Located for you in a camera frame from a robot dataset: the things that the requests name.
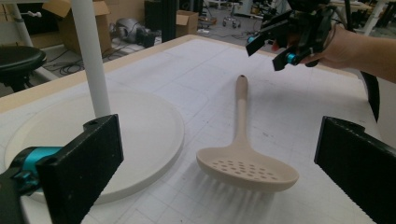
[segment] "white table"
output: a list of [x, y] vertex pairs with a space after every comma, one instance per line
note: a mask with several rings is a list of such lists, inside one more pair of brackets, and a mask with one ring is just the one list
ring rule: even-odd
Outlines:
[[[347, 119], [379, 138], [363, 84], [335, 70], [288, 65], [274, 72], [272, 55], [248, 57], [242, 47], [188, 35], [105, 63], [109, 91], [152, 92], [173, 104], [185, 123], [175, 165], [149, 187], [96, 205], [83, 223], [373, 223], [314, 164], [322, 116]], [[195, 153], [230, 144], [234, 85], [249, 81], [247, 133], [258, 152], [293, 166], [300, 179], [268, 194], [228, 186], [199, 168]], [[0, 172], [7, 143], [48, 106], [88, 91], [84, 72], [0, 98]], [[46, 205], [23, 203], [32, 224], [50, 223]]]

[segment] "human arm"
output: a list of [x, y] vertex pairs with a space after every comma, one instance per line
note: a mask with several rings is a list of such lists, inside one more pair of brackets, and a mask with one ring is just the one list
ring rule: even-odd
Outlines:
[[[296, 36], [290, 38], [295, 42]], [[319, 60], [332, 68], [355, 68], [396, 83], [396, 40], [359, 35], [334, 26], [329, 45], [323, 52], [304, 58], [301, 63]]]

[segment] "chair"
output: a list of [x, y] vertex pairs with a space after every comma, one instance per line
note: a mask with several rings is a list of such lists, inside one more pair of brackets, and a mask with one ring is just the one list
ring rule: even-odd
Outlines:
[[0, 47], [0, 82], [14, 92], [33, 87], [29, 76], [47, 61], [46, 53], [27, 46]]
[[29, 82], [29, 76], [41, 67], [47, 58], [44, 51], [33, 47], [17, 4], [10, 5], [13, 13], [6, 15], [10, 15], [13, 20], [0, 22], [2, 31], [0, 44], [8, 45], [22, 41], [26, 46], [0, 46], [0, 83], [10, 86], [14, 92], [17, 92], [24, 90], [25, 87], [33, 87]]
[[226, 26], [227, 21], [230, 21], [233, 23], [233, 28], [236, 28], [236, 26], [239, 28], [241, 27], [241, 21], [235, 18], [233, 15], [235, 13], [235, 6], [241, 6], [242, 2], [238, 0], [230, 0], [229, 2], [231, 3], [231, 14], [230, 16], [224, 17], [223, 26]]

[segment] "floor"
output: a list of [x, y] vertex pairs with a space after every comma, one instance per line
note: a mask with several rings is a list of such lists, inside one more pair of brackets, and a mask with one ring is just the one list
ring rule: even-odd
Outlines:
[[[217, 22], [210, 26], [207, 26], [206, 24], [202, 25], [200, 23], [198, 27], [198, 35], [233, 43], [235, 45], [245, 46], [248, 37], [260, 29], [261, 19], [247, 16], [236, 16], [240, 21], [240, 27], [233, 28], [233, 24], [230, 21], [227, 21], [226, 26], [223, 26], [223, 18], [230, 16], [230, 12], [231, 10], [227, 6], [222, 6], [221, 8], [218, 8], [217, 6], [204, 8], [206, 16], [212, 20], [217, 20]], [[376, 28], [371, 35], [396, 38], [396, 25], [391, 23], [387, 28]], [[161, 44], [161, 39], [157, 38], [155, 44]], [[103, 57], [104, 62], [117, 59], [129, 53], [134, 53], [135, 51], [143, 49], [143, 47], [127, 44], [115, 39], [113, 41], [113, 49], [114, 50], [112, 52], [107, 53], [106, 56]], [[263, 46], [262, 50], [272, 52], [271, 46], [269, 45]], [[45, 49], [45, 51], [47, 52], [48, 61], [44, 65], [44, 68], [56, 77], [64, 77], [84, 69], [81, 57], [69, 50], [66, 50], [63, 46], [48, 48]], [[33, 85], [39, 85], [46, 81], [46, 79], [40, 76], [32, 76], [31, 78]], [[5, 87], [0, 84], [0, 97], [11, 93], [12, 89], [10, 87]]]

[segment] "spoon handle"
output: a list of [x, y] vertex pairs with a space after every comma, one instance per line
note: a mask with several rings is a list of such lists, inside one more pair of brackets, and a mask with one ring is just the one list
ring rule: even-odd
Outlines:
[[248, 78], [241, 75], [236, 80], [237, 122], [235, 139], [247, 141]]

